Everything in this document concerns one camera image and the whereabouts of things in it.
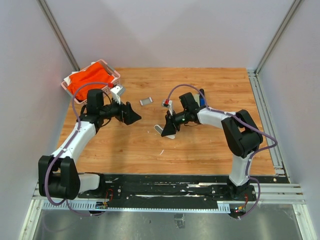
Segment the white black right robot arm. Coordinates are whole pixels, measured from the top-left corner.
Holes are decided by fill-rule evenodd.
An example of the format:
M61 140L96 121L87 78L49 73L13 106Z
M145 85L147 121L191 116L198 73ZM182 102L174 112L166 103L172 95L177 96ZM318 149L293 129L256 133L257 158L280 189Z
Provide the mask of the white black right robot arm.
M224 112L199 105L194 96L187 92L179 97L183 111L175 112L171 100L164 100L162 106L168 108L165 115L165 126L161 136L173 136L182 125L193 122L198 125L210 125L222 129L232 152L232 169L228 176L225 192L232 200L240 199L249 187L250 156L263 142L262 134L254 131L257 128L246 110Z

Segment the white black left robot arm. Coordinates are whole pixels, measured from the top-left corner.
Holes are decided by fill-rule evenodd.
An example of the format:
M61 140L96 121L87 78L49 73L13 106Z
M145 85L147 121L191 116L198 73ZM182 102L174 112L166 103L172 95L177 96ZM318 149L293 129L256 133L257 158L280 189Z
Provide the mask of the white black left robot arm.
M76 124L64 143L51 155L43 155L38 161L39 193L53 204L54 198L73 200L80 193L90 191L96 198L107 193L107 185L102 173L78 173L76 161L89 141L104 127L105 120L116 118L119 122L131 125L141 120L129 102L123 103L122 85L110 89L112 98L104 103L102 89L91 89L87 102L77 117Z

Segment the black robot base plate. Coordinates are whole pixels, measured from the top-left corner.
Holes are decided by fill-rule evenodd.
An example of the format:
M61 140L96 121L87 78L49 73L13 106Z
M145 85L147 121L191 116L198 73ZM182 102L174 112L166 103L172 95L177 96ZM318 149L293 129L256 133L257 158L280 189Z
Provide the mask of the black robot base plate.
M243 204L255 202L260 196L256 181L250 179L244 195L233 199L225 191L226 175L176 175L176 174L103 174L106 190L100 196L91 191L78 195L79 198L107 200L124 198L208 198L216 202L231 201Z

